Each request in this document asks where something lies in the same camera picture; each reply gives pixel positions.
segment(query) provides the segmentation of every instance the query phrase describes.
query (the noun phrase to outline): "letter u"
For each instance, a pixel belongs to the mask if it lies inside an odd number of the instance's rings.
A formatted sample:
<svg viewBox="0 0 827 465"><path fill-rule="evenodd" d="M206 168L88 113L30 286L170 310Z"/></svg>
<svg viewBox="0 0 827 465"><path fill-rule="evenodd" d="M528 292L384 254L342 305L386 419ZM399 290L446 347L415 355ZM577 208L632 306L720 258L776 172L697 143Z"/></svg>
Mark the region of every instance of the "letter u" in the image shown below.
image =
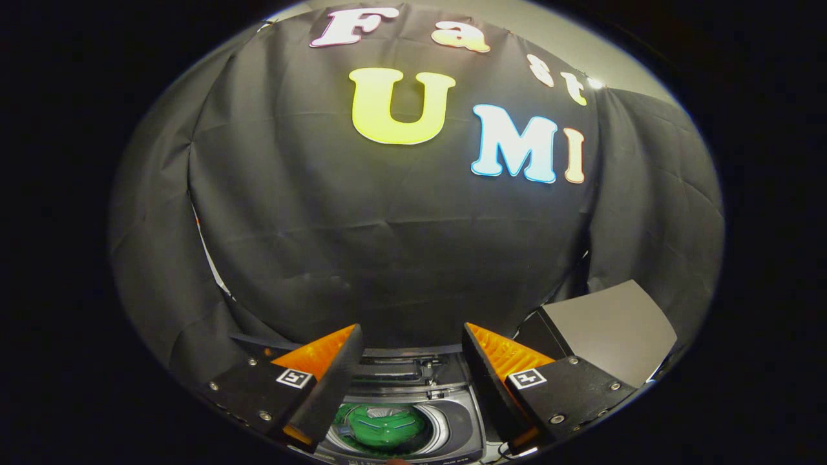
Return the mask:
<svg viewBox="0 0 827 465"><path fill-rule="evenodd" d="M390 116L394 83L402 72L389 68L360 68L348 76L356 83L353 94L353 126L364 137L383 144L413 145L433 139L445 123L448 90L457 82L444 74L419 73L425 85L422 117L417 122L398 122Z"/></svg>

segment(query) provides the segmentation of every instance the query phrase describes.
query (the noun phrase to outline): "letter m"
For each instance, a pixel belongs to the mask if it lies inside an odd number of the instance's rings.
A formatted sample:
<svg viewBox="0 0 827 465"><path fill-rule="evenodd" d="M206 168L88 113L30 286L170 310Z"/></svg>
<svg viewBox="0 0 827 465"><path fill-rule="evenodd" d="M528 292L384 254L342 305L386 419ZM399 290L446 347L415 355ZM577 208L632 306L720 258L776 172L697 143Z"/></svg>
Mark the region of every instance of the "letter m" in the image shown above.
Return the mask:
<svg viewBox="0 0 827 465"><path fill-rule="evenodd" d="M499 176L503 166L497 161L502 151L506 168L516 176L531 157L523 174L527 180L551 184L557 178L552 168L552 142L557 124L544 117L533 117L523 134L517 132L508 112L494 105L476 105L474 113L482 122L480 158L471 163L476 175Z"/></svg>

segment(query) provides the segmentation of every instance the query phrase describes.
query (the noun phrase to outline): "orange gripper pad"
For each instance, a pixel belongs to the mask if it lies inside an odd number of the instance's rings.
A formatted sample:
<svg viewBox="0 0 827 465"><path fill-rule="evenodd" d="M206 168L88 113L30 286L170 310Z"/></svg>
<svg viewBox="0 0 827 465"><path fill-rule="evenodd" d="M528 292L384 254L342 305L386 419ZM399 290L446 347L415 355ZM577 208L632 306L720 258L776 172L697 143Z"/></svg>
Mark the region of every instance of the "orange gripper pad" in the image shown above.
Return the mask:
<svg viewBox="0 0 827 465"><path fill-rule="evenodd" d="M270 363L312 373L317 381L321 380L330 367L333 358L339 353L339 349L342 348L355 327L356 325L352 324L335 333L330 333L323 338L316 339L292 352L288 352Z"/></svg>

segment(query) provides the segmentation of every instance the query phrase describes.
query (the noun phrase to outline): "gray panel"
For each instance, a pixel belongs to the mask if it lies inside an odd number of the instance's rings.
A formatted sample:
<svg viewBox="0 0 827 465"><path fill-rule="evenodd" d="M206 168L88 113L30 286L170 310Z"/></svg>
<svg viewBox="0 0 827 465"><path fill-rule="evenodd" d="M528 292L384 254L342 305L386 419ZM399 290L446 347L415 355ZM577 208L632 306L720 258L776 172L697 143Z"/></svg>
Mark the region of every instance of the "gray panel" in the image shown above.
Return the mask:
<svg viewBox="0 0 827 465"><path fill-rule="evenodd" d="M543 309L576 355L636 388L677 340L666 315L633 280Z"/></svg>

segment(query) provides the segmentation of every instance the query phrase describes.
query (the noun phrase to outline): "wrinkled fabric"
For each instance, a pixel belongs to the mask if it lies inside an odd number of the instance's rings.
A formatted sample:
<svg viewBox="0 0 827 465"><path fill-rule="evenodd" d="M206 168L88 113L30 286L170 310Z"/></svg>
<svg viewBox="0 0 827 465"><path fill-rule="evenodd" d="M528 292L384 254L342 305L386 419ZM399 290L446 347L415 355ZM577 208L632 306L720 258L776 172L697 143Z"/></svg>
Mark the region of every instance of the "wrinkled fabric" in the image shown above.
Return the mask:
<svg viewBox="0 0 827 465"><path fill-rule="evenodd" d="M234 332L307 343L359 323L367 347L422 347L458 343L470 321L512 336L589 244L590 291L635 279L688 340L723 238L714 167L688 117L588 86L581 106L560 73L586 77L534 44L474 18L391 6L398 18L345 46L308 46L328 10L255 25L197 63L136 129L113 190L110 257L155 356L206 381L243 357ZM439 21L480 28L491 51L436 44ZM548 64L555 87L526 54ZM417 73L454 78L442 131L413 146L359 134L347 76L364 67L403 72L391 110L404 122L422 112ZM558 125L556 182L471 172L481 103L506 109L519 132L535 116ZM565 127L586 138L582 184L563 177Z"/></svg>

